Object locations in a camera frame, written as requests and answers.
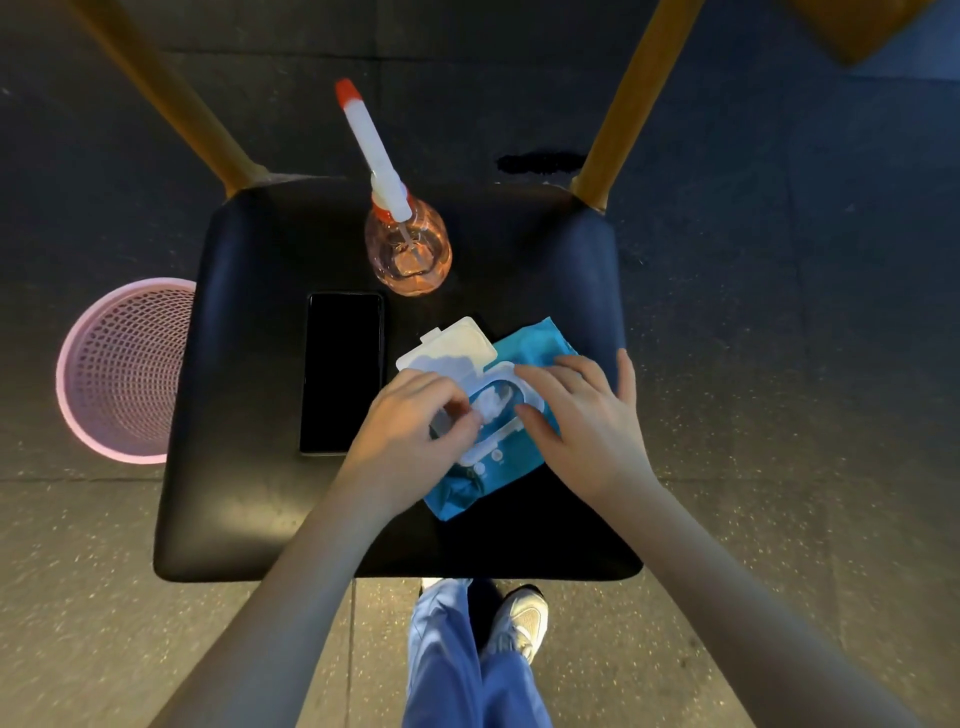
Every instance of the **black leather cushion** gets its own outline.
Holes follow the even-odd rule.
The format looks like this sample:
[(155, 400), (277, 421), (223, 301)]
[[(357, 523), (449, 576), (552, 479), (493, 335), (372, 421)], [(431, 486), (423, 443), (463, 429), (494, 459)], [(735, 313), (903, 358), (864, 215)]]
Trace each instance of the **black leather cushion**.
[[(387, 379), (434, 327), (472, 316), (491, 341), (552, 316), (615, 381), (624, 345), (602, 216), (547, 185), (412, 185), (443, 216), (453, 268), (422, 298), (387, 292)], [(306, 179), (247, 190), (207, 233), (156, 526), (156, 573), (259, 579), (337, 472), (298, 451), (307, 297), (385, 290), (363, 244), (370, 190)], [(420, 502), (358, 576), (622, 579), (639, 560), (545, 466), (440, 522)]]

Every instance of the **pink trash bin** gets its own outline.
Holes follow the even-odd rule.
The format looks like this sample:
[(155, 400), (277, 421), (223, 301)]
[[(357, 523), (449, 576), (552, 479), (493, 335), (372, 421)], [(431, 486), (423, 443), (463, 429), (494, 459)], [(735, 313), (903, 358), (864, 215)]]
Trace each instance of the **pink trash bin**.
[(196, 283), (138, 280), (106, 294), (67, 334), (57, 361), (63, 418), (123, 463), (166, 462)]

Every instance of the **person's left hand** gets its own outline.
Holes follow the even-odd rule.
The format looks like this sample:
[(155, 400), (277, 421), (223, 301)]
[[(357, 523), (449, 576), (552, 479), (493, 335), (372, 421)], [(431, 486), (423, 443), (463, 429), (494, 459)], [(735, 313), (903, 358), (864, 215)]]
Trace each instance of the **person's left hand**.
[[(459, 419), (431, 440), (430, 421), (441, 409)], [(440, 482), (473, 445), (482, 422), (453, 379), (404, 369), (373, 400), (336, 482), (367, 490), (370, 506), (392, 518)]]

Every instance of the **floor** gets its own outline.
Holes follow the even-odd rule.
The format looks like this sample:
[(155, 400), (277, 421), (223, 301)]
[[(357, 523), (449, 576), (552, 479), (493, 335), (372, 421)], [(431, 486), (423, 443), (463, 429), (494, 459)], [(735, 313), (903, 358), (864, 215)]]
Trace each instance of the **floor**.
[[(498, 172), (504, 155), (586, 152), (653, 7), (126, 5), (272, 170), (363, 174), (333, 101), (349, 75), (405, 176), (503, 183), (543, 179)], [(154, 576), (161, 471), (73, 440), (53, 367), (102, 294), (194, 276), (222, 189), (59, 3), (13, 15), (0, 13), (0, 704), (11, 728), (144, 725), (252, 585)], [(848, 70), (774, 2), (707, 2), (609, 211), (661, 479), (934, 726), (960, 723), (958, 29), (960, 3), (940, 0)], [(750, 724), (648, 573), (541, 586), (535, 673), (556, 725)], [(416, 593), (351, 585), (302, 725), (398, 724)]]

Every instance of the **wet wipes package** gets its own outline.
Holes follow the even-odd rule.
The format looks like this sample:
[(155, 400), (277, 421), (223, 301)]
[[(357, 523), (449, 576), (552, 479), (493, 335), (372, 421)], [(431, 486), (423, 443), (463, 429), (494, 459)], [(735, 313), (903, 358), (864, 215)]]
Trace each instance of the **wet wipes package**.
[[(420, 340), (422, 344), (398, 359), (396, 367), (451, 377), (484, 418), (473, 447), (424, 499), (437, 518), (446, 521), (543, 463), (514, 408), (525, 402), (543, 412), (554, 428), (557, 423), (540, 395), (514, 374), (514, 365), (545, 366), (555, 356), (576, 351), (549, 318), (496, 344), (469, 317), (443, 330), (435, 328)], [(431, 423), (438, 437), (451, 426), (443, 411)]]

